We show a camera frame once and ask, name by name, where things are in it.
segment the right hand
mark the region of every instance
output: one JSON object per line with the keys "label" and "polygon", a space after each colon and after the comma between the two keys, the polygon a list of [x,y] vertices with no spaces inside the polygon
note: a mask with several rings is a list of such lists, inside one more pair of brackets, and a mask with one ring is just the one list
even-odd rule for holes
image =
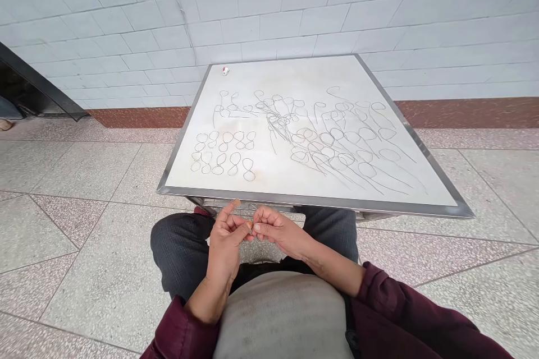
{"label": "right hand", "polygon": [[254,213],[252,231],[260,241],[275,243],[282,252],[297,260],[305,260],[315,244],[296,223],[267,206],[260,206]]}

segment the floor tile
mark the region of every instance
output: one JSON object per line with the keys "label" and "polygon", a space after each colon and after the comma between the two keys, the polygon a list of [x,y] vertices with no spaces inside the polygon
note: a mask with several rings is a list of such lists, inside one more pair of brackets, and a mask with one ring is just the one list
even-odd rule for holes
{"label": "floor tile", "polygon": [[462,150],[462,154],[539,240],[539,151]]}
{"label": "floor tile", "polygon": [[42,195],[31,197],[78,248],[82,248],[107,207],[107,202],[88,199]]}
{"label": "floor tile", "polygon": [[0,274],[0,310],[38,320],[77,253]]}
{"label": "floor tile", "polygon": [[0,273],[77,251],[28,195],[0,202]]}
{"label": "floor tile", "polygon": [[16,143],[17,143],[17,141],[15,141],[15,140],[0,140],[0,154],[3,154],[5,152],[7,152]]}
{"label": "floor tile", "polygon": [[136,143],[73,143],[34,193],[109,200],[139,148]]}
{"label": "floor tile", "polygon": [[538,150],[539,129],[416,129],[428,148]]}
{"label": "floor tile", "polygon": [[195,205],[184,197],[156,193],[173,147],[173,144],[142,144],[112,201],[193,211]]}
{"label": "floor tile", "polygon": [[418,287],[456,309],[518,359],[539,351],[539,250],[506,258]]}
{"label": "floor tile", "polygon": [[25,359],[136,359],[140,355],[0,313],[0,356]]}
{"label": "floor tile", "polygon": [[476,218],[456,220],[402,215],[362,222],[362,227],[537,244],[458,150],[431,149],[431,153],[472,208]]}
{"label": "floor tile", "polygon": [[11,199],[13,197],[21,196],[22,194],[18,194],[17,192],[3,192],[0,191],[0,201]]}
{"label": "floor tile", "polygon": [[150,232],[176,212],[109,203],[41,321],[143,351],[170,303],[153,262]]}
{"label": "floor tile", "polygon": [[2,154],[0,190],[30,192],[70,146],[70,142],[16,142]]}
{"label": "floor tile", "polygon": [[358,228],[361,261],[411,286],[534,248],[531,245]]}

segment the dark pants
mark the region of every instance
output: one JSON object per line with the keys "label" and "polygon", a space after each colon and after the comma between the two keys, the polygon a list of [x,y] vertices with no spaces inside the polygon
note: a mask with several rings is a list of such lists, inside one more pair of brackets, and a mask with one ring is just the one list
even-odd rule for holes
{"label": "dark pants", "polygon": [[[306,206],[301,208],[301,213],[305,214],[303,229],[311,237],[342,256],[358,261],[353,211]],[[213,223],[211,217],[176,213],[153,227],[150,239],[153,258],[161,270],[163,289],[171,297],[180,296],[187,301],[206,275],[209,251],[206,239]],[[241,264],[231,292],[256,276],[276,270],[312,273],[303,262],[290,257],[280,263]]]}

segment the finger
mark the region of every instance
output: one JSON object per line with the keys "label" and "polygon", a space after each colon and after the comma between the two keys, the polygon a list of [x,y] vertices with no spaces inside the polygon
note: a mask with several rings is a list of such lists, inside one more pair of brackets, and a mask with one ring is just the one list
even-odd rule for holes
{"label": "finger", "polygon": [[275,227],[267,223],[255,223],[253,226],[253,229],[258,234],[263,234],[265,236],[272,237],[274,239],[278,238],[278,234],[280,230],[279,227]]}
{"label": "finger", "polygon": [[240,245],[241,240],[243,240],[251,231],[251,223],[245,222],[240,227],[234,230],[230,237]]}
{"label": "finger", "polygon": [[239,199],[234,199],[232,202],[230,202],[228,205],[226,205],[217,215],[215,221],[216,222],[226,222],[226,218],[229,216],[229,214],[232,213],[234,209],[236,209],[239,205],[241,205],[241,202]]}
{"label": "finger", "polygon": [[278,217],[279,213],[274,211],[273,209],[267,206],[259,206],[258,209],[254,212],[253,222],[267,222],[273,224]]}

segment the tiled floor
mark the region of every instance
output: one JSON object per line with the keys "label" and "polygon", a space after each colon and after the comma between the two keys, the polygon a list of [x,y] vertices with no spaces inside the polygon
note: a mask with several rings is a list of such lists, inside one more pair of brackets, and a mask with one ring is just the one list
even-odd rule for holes
{"label": "tiled floor", "polygon": [[[419,130],[477,214],[361,223],[358,249],[469,316],[516,358],[539,350],[539,130]],[[34,119],[0,133],[0,356],[137,357],[168,305],[153,223],[178,130]],[[277,259],[242,245],[244,260]]]}

